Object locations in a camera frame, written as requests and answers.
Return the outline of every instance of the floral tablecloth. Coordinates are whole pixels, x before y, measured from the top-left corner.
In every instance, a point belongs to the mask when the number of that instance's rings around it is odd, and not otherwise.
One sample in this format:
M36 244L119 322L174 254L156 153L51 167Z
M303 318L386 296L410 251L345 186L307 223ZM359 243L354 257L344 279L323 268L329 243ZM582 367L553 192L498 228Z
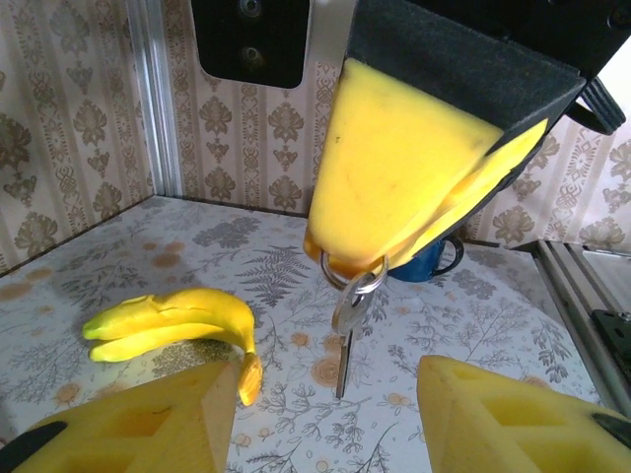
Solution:
M227 471L429 473L416 401L422 355L441 354L597 401L528 254L467 245L425 284L388 279L334 398L336 291L302 252L305 220L153 197L0 280L0 437L44 416L238 354L219 342L170 345L95 364L83 322L109 305L190 286L248 301L265 366L239 406Z

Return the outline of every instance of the banana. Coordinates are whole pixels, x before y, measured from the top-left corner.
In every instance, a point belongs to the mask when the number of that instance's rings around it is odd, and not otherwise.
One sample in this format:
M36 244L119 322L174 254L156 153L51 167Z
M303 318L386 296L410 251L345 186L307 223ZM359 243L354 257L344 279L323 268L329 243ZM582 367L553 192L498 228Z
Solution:
M217 289L192 288L124 301L83 326L94 362L121 362L179 340L211 338L244 353L239 379L242 402L252 404L263 368L254 342L254 316L246 303Z

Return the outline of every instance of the wallpaper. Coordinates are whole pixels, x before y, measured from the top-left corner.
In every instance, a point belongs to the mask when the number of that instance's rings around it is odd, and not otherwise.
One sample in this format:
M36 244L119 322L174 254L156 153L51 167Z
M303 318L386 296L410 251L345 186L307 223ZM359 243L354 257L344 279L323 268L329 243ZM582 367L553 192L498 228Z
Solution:
M151 195L124 0L0 2L0 274Z
M283 91L206 75L184 0L167 0L180 167L186 196L306 214L339 70L311 63ZM613 137L563 119L509 189L468 222L470 237L538 238L631 250L631 124Z

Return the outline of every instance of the key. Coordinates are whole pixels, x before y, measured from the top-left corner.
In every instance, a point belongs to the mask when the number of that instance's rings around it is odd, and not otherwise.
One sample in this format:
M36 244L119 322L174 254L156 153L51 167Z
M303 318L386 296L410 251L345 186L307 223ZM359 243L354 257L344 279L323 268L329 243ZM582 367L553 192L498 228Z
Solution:
M333 312L331 325L333 330L340 335L342 354L340 358L339 374L337 376L337 388L335 397L341 399L348 382L348 367L350 365L353 343L353 331L360 327L371 305L375 288L367 294L359 294L367 285L375 280L373 273L361 273L353 278L344 288L337 301Z

